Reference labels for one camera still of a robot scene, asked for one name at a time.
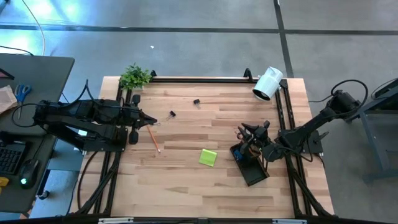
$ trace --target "wire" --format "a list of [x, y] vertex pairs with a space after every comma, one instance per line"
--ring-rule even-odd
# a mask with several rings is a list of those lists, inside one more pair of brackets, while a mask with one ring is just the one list
[[98, 152], [98, 151], [94, 152], [94, 153], [90, 156], [90, 158], [88, 158], [87, 163], [86, 163], [85, 167], [83, 168], [83, 171], [81, 172], [79, 184], [78, 184], [78, 186], [77, 186], [77, 207], [78, 207], [79, 209], [81, 209], [81, 203], [80, 203], [80, 187], [81, 187], [81, 182], [83, 181], [83, 176], [84, 176], [85, 173], [86, 173], [88, 164], [91, 162], [91, 160], [93, 160], [93, 158], [94, 158], [94, 156], [97, 154], [97, 152]]
[[83, 88], [83, 90], [81, 91], [80, 95], [73, 102], [71, 102], [71, 103], [69, 103], [68, 105], [65, 105], [65, 106], [60, 106], [60, 108], [67, 108], [67, 107], [72, 106], [75, 103], [77, 103], [80, 100], [80, 98], [83, 96], [85, 91], [86, 91], [86, 85]]
[[31, 56], [34, 56], [34, 54], [30, 53], [27, 50], [17, 49], [17, 48], [14, 48], [14, 47], [6, 47], [6, 46], [2, 46], [2, 45], [0, 45], [0, 47], [5, 48], [5, 49], [20, 50], [20, 51], [23, 51], [23, 52], [26, 52], [26, 53], [30, 54]]
[[69, 211], [70, 211], [70, 207], [72, 206], [72, 201], [73, 201], [73, 193], [75, 193], [75, 188], [76, 188], [76, 185], [77, 185], [77, 181], [78, 181], [78, 177], [76, 178], [76, 182], [75, 182], [75, 184], [73, 185], [73, 190], [72, 190], [72, 197], [70, 198], [70, 202], [69, 202], [69, 207], [68, 207], [68, 211], [67, 211], [67, 213], [65, 214], [65, 215], [68, 215], [69, 214]]
[[268, 170], [268, 160], [269, 160], [269, 158], [271, 158], [272, 153], [274, 153], [275, 151], [276, 151], [276, 149], [272, 150], [272, 152], [268, 155], [268, 157], [266, 159], [266, 167], [264, 168], [264, 172], [267, 172], [267, 170]]
[[14, 120], [15, 112], [16, 112], [19, 108], [23, 108], [24, 106], [30, 106], [30, 105], [40, 106], [40, 105], [37, 104], [37, 103], [26, 103], [26, 104], [17, 106], [17, 107], [14, 109], [14, 111], [12, 112], [12, 114], [11, 114], [11, 122], [12, 122], [13, 124], [15, 124], [16, 126], [21, 127], [21, 128], [30, 128], [30, 127], [36, 126], [37, 124], [36, 124], [35, 122], [33, 122], [33, 124], [31, 124], [31, 125], [20, 125], [20, 124], [17, 124], [17, 123], [15, 122], [15, 120]]
[[62, 96], [64, 97], [64, 99], [67, 101], [67, 103], [69, 103], [67, 97], [63, 94], [63, 92], [62, 92], [61, 94], [62, 94]]
[[33, 158], [32, 158], [32, 159], [35, 159], [35, 158], [36, 158], [36, 154], [37, 154], [37, 152], [40, 150], [40, 148], [42, 147], [42, 144], [43, 144], [43, 142], [44, 142], [44, 137], [45, 137], [45, 136], [43, 136], [42, 141], [40, 142], [38, 148], [36, 149], [35, 154], [33, 155]]
[[324, 102], [325, 100], [331, 98], [332, 96], [333, 96], [333, 95], [330, 95], [330, 96], [326, 97], [326, 98], [323, 99], [323, 100], [309, 100], [308, 102], [310, 102], [310, 103], [320, 103], [320, 102]]
[[313, 157], [312, 157], [312, 153], [311, 153], [311, 149], [310, 149], [310, 144], [308, 143], [308, 140], [310, 139], [310, 135], [308, 135], [306, 142], [307, 142], [307, 147], [308, 147], [308, 153], [310, 154], [310, 159], [307, 159], [306, 157], [304, 157], [303, 155], [302, 158], [305, 159], [306, 161], [312, 162], [313, 161]]
[[335, 115], [331, 115], [331, 116], [327, 116], [327, 117], [324, 117], [323, 119], [329, 119], [329, 118], [333, 118], [333, 117], [335, 117], [335, 116], [343, 116], [343, 115], [347, 115], [347, 114], [354, 113], [354, 112], [356, 112], [358, 109], [360, 109], [360, 108], [365, 104], [366, 99], [368, 98], [369, 90], [368, 90], [368, 86], [366, 86], [365, 83], [363, 83], [362, 81], [359, 81], [359, 80], [350, 79], [350, 80], [344, 80], [344, 81], [342, 81], [342, 82], [339, 82], [339, 83], [337, 83], [337, 84], [331, 89], [330, 94], [331, 94], [331, 95], [334, 95], [333, 90], [335, 90], [336, 87], [338, 87], [338, 86], [340, 86], [341, 84], [346, 83], [346, 82], [357, 82], [357, 83], [361, 84], [361, 85], [364, 87], [364, 89], [365, 89], [365, 96], [364, 96], [364, 98], [363, 98], [361, 104], [360, 104], [359, 106], [357, 106], [355, 109], [352, 109], [351, 111], [344, 112], [344, 113], [340, 113], [340, 114], [335, 114]]
[[287, 148], [287, 147], [278, 147], [278, 148], [279, 148], [279, 149], [286, 149], [286, 150], [288, 150], [288, 151], [294, 153], [295, 155], [300, 156], [301, 158], [305, 159], [306, 161], [309, 161], [309, 162], [312, 162], [312, 161], [313, 161], [312, 154], [310, 154], [310, 155], [311, 155], [311, 159], [307, 159], [306, 157], [304, 157], [304, 156], [301, 155], [300, 153], [295, 152], [295, 151], [294, 151], [293, 149], [291, 149], [291, 148]]
[[133, 108], [127, 107], [127, 106], [108, 106], [108, 105], [102, 105], [101, 103], [98, 103], [97, 101], [95, 101], [93, 95], [91, 94], [90, 89], [88, 88], [88, 80], [86, 80], [86, 85], [85, 85], [85, 89], [87, 90], [88, 96], [90, 96], [92, 102], [98, 106], [102, 106], [102, 107], [106, 107], [106, 108], [116, 108], [116, 109], [127, 109], [130, 110], [131, 112], [134, 113], [140, 113], [140, 111], [135, 110]]
[[385, 83], [379, 85], [376, 89], [374, 89], [373, 92], [371, 93], [371, 98], [372, 98], [372, 100], [386, 98], [386, 97], [383, 97], [383, 98], [376, 98], [376, 97], [374, 96], [374, 93], [375, 93], [376, 91], [378, 91], [378, 89], [380, 89], [380, 87], [384, 86], [384, 85], [387, 84], [387, 83], [393, 82], [393, 81], [395, 81], [395, 80], [397, 80], [397, 79], [398, 79], [398, 78], [393, 78], [392, 80], [386, 81]]
[[322, 157], [319, 155], [319, 153], [316, 154], [316, 156], [321, 160], [323, 168], [325, 168], [325, 163], [323, 162]]
[[39, 22], [37, 21], [35, 15], [33, 15], [33, 12], [30, 10], [30, 8], [29, 8], [29, 6], [26, 4], [25, 0], [22, 0], [22, 2], [25, 4], [27, 10], [29, 10], [29, 12], [30, 12], [30, 14], [32, 15], [33, 19], [35, 19], [35, 21], [36, 21], [38, 27], [40, 28], [40, 31], [41, 31], [42, 37], [43, 37], [43, 54], [42, 54], [42, 55], [44, 56], [44, 52], [45, 52], [45, 38], [44, 38], [44, 33], [43, 33], [42, 26], [40, 26], [40, 24], [39, 24]]

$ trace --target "blue scissors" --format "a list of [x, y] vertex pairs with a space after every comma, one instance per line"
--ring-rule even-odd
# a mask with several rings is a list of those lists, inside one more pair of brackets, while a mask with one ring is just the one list
[[[30, 85], [18, 84], [18, 86], [15, 88], [14, 91], [15, 97], [17, 98], [18, 106], [22, 105], [26, 95], [28, 95], [28, 93], [30, 93], [31, 90], [32, 87]], [[19, 108], [18, 119], [21, 118], [21, 111], [22, 108]]]

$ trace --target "concrete floor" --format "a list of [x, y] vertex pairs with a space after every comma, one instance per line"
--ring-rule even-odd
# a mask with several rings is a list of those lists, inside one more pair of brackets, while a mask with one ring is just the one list
[[[278, 29], [272, 0], [26, 0], [42, 24], [115, 27], [188, 27]], [[398, 30], [395, 0], [280, 0], [286, 29]], [[11, 0], [0, 14], [0, 26], [34, 24], [20, 0]], [[41, 54], [36, 30], [1, 30], [0, 43]], [[396, 35], [287, 34], [294, 77], [304, 78], [308, 98], [329, 95], [347, 78], [365, 82], [370, 91], [397, 77]], [[74, 57], [75, 66], [64, 93], [77, 96], [86, 78], [94, 95], [102, 77], [120, 75], [137, 62], [158, 75], [240, 77], [246, 67], [254, 75], [273, 66], [286, 74], [279, 34], [211, 32], [45, 31], [46, 55]], [[362, 99], [359, 85], [341, 86]], [[317, 114], [324, 103], [311, 103]], [[377, 171], [373, 152], [358, 121], [334, 121], [321, 131], [326, 176], [335, 213], [344, 218], [398, 223], [398, 178], [366, 185], [362, 175]], [[52, 173], [46, 189], [51, 200], [37, 201], [31, 217], [65, 214], [73, 174]]]

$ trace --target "pencil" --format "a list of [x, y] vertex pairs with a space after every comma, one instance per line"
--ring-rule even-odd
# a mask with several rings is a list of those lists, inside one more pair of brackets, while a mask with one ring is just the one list
[[148, 128], [148, 131], [149, 131], [150, 136], [152, 137], [152, 140], [153, 140], [154, 143], [155, 143], [155, 146], [156, 146], [157, 151], [160, 152], [160, 149], [159, 149], [159, 146], [158, 146], [157, 143], [156, 143], [155, 137], [154, 137], [154, 135], [152, 134], [152, 131], [150, 131], [150, 129], [149, 129], [149, 125], [147, 125], [147, 128]]

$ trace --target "green plant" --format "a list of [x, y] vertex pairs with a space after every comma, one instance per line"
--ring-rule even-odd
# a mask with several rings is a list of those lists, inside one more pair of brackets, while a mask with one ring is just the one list
[[120, 82], [125, 90], [132, 90], [133, 88], [142, 87], [149, 83], [151, 75], [149, 70], [142, 70], [141, 67], [130, 65], [126, 68], [126, 72], [122, 74]]

